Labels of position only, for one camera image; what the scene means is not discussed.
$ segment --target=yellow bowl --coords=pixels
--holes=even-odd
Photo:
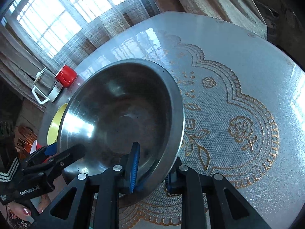
[[[47,136],[47,144],[51,145],[57,141],[57,135],[58,135],[58,129],[60,125],[61,118],[63,116],[63,113],[67,107],[68,103],[65,103],[62,105],[58,111],[56,112],[51,125],[49,127],[48,136]]]

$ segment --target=human hand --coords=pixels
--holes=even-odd
[[[42,213],[43,210],[45,210],[45,208],[51,203],[49,196],[47,194],[44,194],[41,196],[40,198],[40,202],[38,204],[38,212]],[[31,216],[31,211],[16,202],[10,202],[9,203],[9,207],[10,210],[20,219],[24,220],[24,221],[30,221],[30,216]]]

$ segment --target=window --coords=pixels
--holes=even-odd
[[[126,0],[15,0],[6,19],[17,20],[51,58],[86,24]]]

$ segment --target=table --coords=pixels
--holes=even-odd
[[[59,106],[96,71],[142,58],[163,66],[184,101],[179,156],[201,174],[223,174],[272,228],[288,228],[305,202],[305,74],[259,36],[214,18],[166,12],[103,44],[78,78],[49,103],[38,142]],[[164,183],[120,210],[121,228],[180,226],[181,196]]]

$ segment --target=leaf pattern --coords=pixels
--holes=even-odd
[[[191,92],[186,92],[185,95],[190,98],[195,98],[195,95],[192,95],[192,93],[194,93],[194,92],[195,92],[195,90],[192,89]]]
[[[252,144],[254,144],[257,141],[257,136],[254,135],[253,139],[252,139]]]
[[[186,109],[189,109],[189,110],[192,110],[192,111],[200,111],[201,110],[201,108],[198,105],[193,104],[193,103],[186,103],[186,104],[183,104],[183,105]]]
[[[182,144],[181,144],[181,148],[183,148],[185,146],[185,140],[182,139]]]
[[[189,119],[185,121],[185,128],[192,130],[195,128],[195,120],[194,119]]]
[[[194,138],[202,138],[202,137],[204,137],[205,135],[207,135],[209,133],[209,130],[206,130],[206,129],[201,129],[201,130],[199,130],[199,131],[197,131],[194,135],[193,135],[193,137]]]
[[[174,61],[173,61],[173,60],[170,60],[170,61],[163,61],[162,64],[164,64],[164,65],[173,65],[173,64],[174,64]]]
[[[192,84],[194,84],[194,81],[189,81],[189,80],[181,81],[181,80],[178,80],[177,84],[192,85]]]
[[[207,170],[207,168],[209,166],[210,155],[205,147],[198,146],[198,148],[199,148],[199,158],[201,160],[203,168],[204,168],[204,170]]]
[[[191,153],[193,152],[194,149],[194,144],[192,139],[189,137],[189,140],[186,143],[186,147],[185,147],[185,156],[188,157],[189,155],[191,155]]]

